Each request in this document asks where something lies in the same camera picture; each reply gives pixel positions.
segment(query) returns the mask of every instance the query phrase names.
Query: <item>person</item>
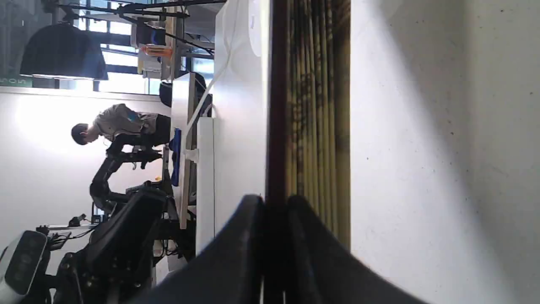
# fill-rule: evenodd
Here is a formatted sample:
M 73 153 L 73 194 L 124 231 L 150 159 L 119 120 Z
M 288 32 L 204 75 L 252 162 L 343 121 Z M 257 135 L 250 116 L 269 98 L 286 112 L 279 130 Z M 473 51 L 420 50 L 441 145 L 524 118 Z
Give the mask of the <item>person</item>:
M 115 104 L 101 112 L 91 125 L 78 123 L 71 129 L 71 137 L 86 145 L 104 136 L 114 141 L 119 134 L 148 135 L 153 146 L 169 143 L 171 137 L 171 118 L 157 113 L 139 113 L 125 104 Z

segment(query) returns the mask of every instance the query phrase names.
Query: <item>orange object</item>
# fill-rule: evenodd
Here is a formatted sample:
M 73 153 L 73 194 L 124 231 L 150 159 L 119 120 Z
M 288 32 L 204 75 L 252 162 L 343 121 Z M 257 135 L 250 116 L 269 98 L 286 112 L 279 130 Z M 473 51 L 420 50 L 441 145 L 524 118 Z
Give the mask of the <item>orange object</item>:
M 140 49 L 149 56 L 166 58 L 172 57 L 172 49 L 164 45 L 147 44 L 143 45 Z

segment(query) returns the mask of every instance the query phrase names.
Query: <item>sign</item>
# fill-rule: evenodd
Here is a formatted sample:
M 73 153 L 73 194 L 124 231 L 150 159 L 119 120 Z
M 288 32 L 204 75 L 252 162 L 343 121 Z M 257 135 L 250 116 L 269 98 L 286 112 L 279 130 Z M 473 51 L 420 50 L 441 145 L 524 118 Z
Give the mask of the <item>sign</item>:
M 0 87 L 32 87 L 32 77 L 21 75 L 0 75 Z

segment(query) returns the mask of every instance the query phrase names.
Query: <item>gray shirt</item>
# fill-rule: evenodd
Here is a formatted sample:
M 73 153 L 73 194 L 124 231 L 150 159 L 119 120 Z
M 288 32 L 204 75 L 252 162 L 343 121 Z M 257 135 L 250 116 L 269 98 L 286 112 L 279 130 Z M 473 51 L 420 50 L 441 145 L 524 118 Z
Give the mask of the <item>gray shirt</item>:
M 101 112 L 93 122 L 99 134 L 113 141 L 118 134 L 153 134 L 157 113 L 139 113 L 125 104 L 115 104 Z

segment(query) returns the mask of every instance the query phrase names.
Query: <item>gray device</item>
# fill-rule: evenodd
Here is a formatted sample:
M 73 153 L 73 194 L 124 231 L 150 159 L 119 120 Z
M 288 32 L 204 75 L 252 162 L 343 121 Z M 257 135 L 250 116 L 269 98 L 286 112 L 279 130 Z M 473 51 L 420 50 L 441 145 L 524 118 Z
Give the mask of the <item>gray device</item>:
M 47 237 L 25 231 L 0 256 L 0 304 L 17 304 L 30 291 Z

